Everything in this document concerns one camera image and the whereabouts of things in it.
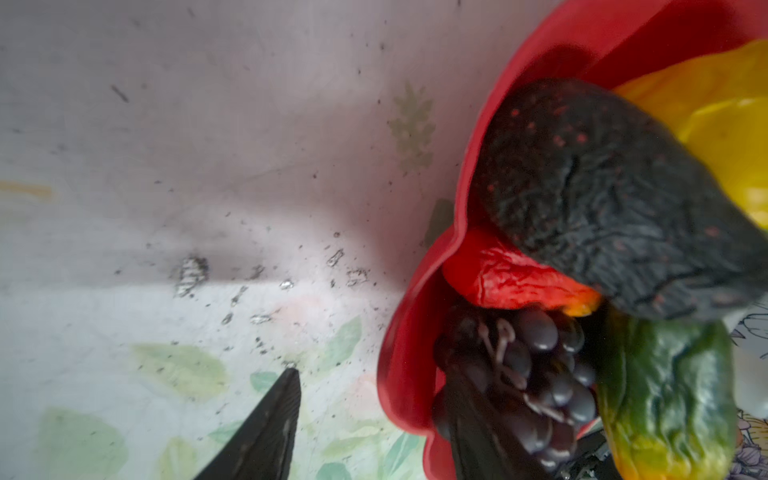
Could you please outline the green yellow mango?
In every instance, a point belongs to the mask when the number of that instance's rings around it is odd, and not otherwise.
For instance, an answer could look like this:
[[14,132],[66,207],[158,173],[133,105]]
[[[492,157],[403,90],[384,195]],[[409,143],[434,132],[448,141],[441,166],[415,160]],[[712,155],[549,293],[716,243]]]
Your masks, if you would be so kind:
[[724,479],[736,449],[732,342],[719,320],[606,311],[598,411],[624,479]]

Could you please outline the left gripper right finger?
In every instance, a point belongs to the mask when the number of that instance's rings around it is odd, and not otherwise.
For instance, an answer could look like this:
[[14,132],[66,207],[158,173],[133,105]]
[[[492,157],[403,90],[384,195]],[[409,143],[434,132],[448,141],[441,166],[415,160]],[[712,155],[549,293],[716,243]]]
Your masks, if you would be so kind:
[[457,368],[449,369],[446,374],[445,405],[458,479],[551,478],[506,429],[489,401]]

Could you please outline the red flower-shaped plate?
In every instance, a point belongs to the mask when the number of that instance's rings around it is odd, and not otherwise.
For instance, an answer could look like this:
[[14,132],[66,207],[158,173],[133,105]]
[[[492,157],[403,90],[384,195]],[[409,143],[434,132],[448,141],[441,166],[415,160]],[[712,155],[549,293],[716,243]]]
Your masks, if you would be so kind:
[[764,1],[563,1],[515,50],[479,113],[461,166],[452,225],[418,265],[381,347],[377,389],[387,417],[426,440],[429,479],[455,476],[451,445],[431,421],[443,386],[431,346],[440,317],[457,294],[440,272],[460,247],[478,211],[471,177],[482,137],[508,90],[534,79],[576,77],[613,88],[644,74],[767,36]]

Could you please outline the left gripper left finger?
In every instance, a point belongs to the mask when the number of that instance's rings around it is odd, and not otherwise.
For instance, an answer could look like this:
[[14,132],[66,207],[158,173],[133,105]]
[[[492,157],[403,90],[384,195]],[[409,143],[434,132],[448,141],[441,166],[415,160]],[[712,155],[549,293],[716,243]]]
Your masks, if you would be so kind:
[[196,480],[286,480],[300,406],[299,371],[288,368]]

